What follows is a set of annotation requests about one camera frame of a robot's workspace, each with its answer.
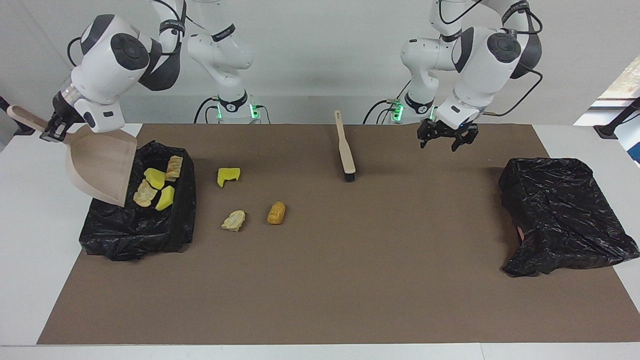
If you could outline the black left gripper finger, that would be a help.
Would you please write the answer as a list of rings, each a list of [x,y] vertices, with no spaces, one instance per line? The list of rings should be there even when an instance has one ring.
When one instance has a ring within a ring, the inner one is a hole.
[[[455,152],[461,145],[471,145],[478,133],[479,128],[477,125],[462,125],[454,131],[454,142],[451,145],[451,151]]]
[[[417,138],[421,150],[425,148],[429,141],[433,141],[440,137],[440,130],[437,121],[421,121],[417,130]]]

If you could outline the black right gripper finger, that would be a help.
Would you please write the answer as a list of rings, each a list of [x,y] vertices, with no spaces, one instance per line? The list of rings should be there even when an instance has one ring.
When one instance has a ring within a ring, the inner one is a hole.
[[[66,139],[70,126],[70,121],[61,115],[52,115],[45,130],[39,135],[39,138],[46,142],[63,142]]]

